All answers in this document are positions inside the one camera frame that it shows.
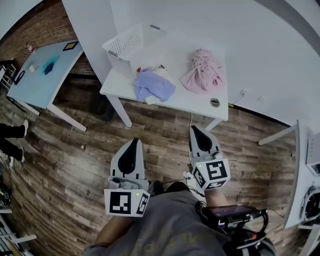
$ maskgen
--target table surface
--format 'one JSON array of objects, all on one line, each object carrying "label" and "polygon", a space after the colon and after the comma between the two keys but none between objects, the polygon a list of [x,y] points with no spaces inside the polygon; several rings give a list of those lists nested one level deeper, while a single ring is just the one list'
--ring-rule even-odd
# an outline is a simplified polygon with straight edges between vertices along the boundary
[{"label": "table surface", "polygon": [[320,176],[316,177],[306,165],[308,138],[311,130],[299,122],[296,130],[296,167],[293,191],[290,196],[285,228],[290,228],[301,223],[300,212],[302,201],[311,186],[320,186]]},{"label": "table surface", "polygon": [[[212,51],[216,59],[223,65],[224,70],[224,85],[217,86],[206,94],[188,91],[179,81],[180,77],[192,69],[192,53],[200,48]],[[167,68],[168,74],[176,86],[175,93],[166,102],[157,101],[156,105],[218,118],[223,121],[228,120],[228,82],[225,52],[214,43],[205,45],[205,41],[191,41],[190,38],[174,38],[168,35],[149,47],[137,50],[126,59],[130,60],[133,70],[137,70],[138,67],[161,64]],[[114,69],[107,76],[100,93],[107,96],[137,100],[133,81]],[[217,98],[220,101],[220,106],[213,107],[210,103],[211,98]]]},{"label": "table surface", "polygon": [[[8,96],[46,109],[53,102],[66,76],[83,53],[79,42],[74,49],[63,51],[67,43],[76,41],[64,41],[36,49],[20,70],[20,72],[25,71],[24,76],[17,85],[13,84],[11,86]],[[54,56],[58,56],[57,62],[54,64],[52,71],[44,75],[42,66]],[[34,67],[38,66],[35,72],[29,70],[31,64]]]}]

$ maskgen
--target black pants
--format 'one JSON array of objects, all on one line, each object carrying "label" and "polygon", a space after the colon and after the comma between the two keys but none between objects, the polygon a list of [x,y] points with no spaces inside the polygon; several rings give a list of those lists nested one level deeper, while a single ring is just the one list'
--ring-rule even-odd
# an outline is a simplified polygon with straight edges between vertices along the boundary
[{"label": "black pants", "polygon": [[190,191],[188,186],[184,184],[181,181],[176,181],[175,183],[171,184],[171,186],[168,187],[168,189],[165,191],[165,193],[170,193],[170,192],[179,192],[179,191]]},{"label": "black pants", "polygon": [[25,136],[25,126],[8,126],[4,123],[0,123],[0,150],[18,161],[22,160],[22,149],[18,148],[16,145],[13,145],[5,138],[23,138]]}]

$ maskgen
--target purple towel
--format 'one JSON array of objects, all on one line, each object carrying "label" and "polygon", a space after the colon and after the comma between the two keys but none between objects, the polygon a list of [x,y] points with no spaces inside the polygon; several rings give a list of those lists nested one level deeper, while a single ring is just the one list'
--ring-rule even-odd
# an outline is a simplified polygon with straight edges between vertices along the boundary
[{"label": "purple towel", "polygon": [[133,82],[135,96],[144,102],[149,96],[156,96],[160,101],[167,101],[175,93],[176,87],[167,79],[153,73],[151,69],[142,69]]}]

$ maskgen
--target pink cloth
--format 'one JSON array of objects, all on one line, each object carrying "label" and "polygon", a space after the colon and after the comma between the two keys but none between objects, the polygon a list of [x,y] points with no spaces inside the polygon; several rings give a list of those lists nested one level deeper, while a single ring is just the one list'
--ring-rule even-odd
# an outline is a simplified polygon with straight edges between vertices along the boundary
[{"label": "pink cloth", "polygon": [[198,49],[192,57],[192,70],[180,78],[189,91],[206,94],[215,86],[222,85],[222,65],[215,61],[211,51]]}]

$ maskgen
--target white wall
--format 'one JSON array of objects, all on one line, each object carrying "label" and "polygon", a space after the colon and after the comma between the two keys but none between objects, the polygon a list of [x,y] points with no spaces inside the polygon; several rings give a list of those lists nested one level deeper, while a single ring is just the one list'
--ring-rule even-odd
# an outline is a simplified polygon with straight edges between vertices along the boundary
[{"label": "white wall", "polygon": [[320,5],[316,0],[286,0],[320,36]]},{"label": "white wall", "polygon": [[219,43],[226,52],[229,102],[245,89],[237,105],[290,125],[301,119],[320,131],[320,57],[256,1],[111,0],[111,6],[118,32],[146,22]]},{"label": "white wall", "polygon": [[112,67],[102,45],[117,34],[109,0],[62,2],[84,53],[103,84]]},{"label": "white wall", "polygon": [[0,0],[0,39],[42,0]]}]

